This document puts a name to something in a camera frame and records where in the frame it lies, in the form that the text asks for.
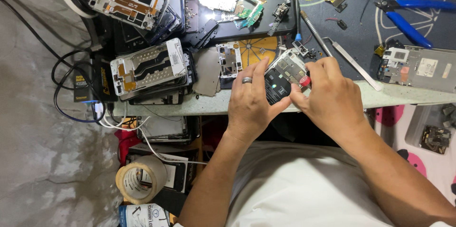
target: tape roll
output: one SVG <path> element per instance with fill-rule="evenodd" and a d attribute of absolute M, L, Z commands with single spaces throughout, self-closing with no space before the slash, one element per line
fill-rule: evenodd
<path fill-rule="evenodd" d="M 140 184 L 136 172 L 145 171 L 151 188 Z M 133 204 L 145 204 L 165 186 L 166 168 L 162 161 L 154 156 L 142 156 L 117 171 L 115 182 L 124 198 Z"/>

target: concrete floor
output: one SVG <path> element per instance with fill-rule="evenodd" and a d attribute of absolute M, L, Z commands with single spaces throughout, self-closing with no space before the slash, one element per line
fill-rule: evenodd
<path fill-rule="evenodd" d="M 7 1 L 58 54 L 87 45 L 84 25 L 63 0 L 19 0 L 28 10 Z M 2 3 L 0 16 L 0 226 L 116 226 L 117 138 L 54 108 L 56 59 Z M 66 71 L 60 67 L 57 79 Z M 91 117 L 69 91 L 61 91 L 59 104 Z"/>

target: blue pliers handle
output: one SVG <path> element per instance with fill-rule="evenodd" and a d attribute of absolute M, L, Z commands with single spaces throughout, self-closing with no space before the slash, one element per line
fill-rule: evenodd
<path fill-rule="evenodd" d="M 456 3 L 436 1 L 436 0 L 383 0 L 375 3 L 382 9 L 386 16 L 402 31 L 410 40 L 421 47 L 431 49 L 432 43 L 412 27 L 400 14 L 394 10 L 398 8 L 435 8 L 446 11 L 456 10 Z"/>

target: white shirt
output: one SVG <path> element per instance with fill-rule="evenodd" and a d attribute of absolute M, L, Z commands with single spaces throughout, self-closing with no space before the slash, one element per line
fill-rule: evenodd
<path fill-rule="evenodd" d="M 237 169 L 230 204 L 227 227 L 393 226 L 356 161 L 334 147 L 254 142 Z"/>

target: black repair mat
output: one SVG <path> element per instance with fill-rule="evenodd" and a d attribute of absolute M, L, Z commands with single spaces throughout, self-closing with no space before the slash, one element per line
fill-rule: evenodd
<path fill-rule="evenodd" d="M 345 0 L 348 6 L 342 13 L 336 12 L 332 4 L 322 1 L 300 0 L 301 9 L 307 13 L 322 37 L 329 36 L 333 41 L 338 42 L 374 78 L 377 77 L 380 64 L 380 58 L 373 54 L 375 45 L 378 45 L 380 41 L 392 38 L 398 39 L 406 45 L 412 44 L 386 17 L 383 11 L 377 10 L 373 4 L 374 0 L 370 0 L 368 3 L 362 17 L 362 25 L 359 18 L 368 0 Z M 445 1 L 456 3 L 456 0 Z M 396 12 L 400 13 L 409 23 L 413 24 L 414 28 L 424 34 L 434 44 L 435 48 L 456 49 L 456 36 L 454 35 L 456 13 L 442 12 L 436 9 L 399 9 Z M 344 31 L 337 25 L 336 21 L 325 21 L 326 18 L 342 19 L 348 28 Z M 304 21 L 301 21 L 301 28 L 304 43 L 311 32 Z M 363 80 L 362 76 L 333 49 L 330 43 L 327 43 L 327 46 L 337 58 L 345 77 Z M 320 45 L 314 38 L 305 47 L 309 50 L 314 48 L 321 51 L 325 57 Z"/>

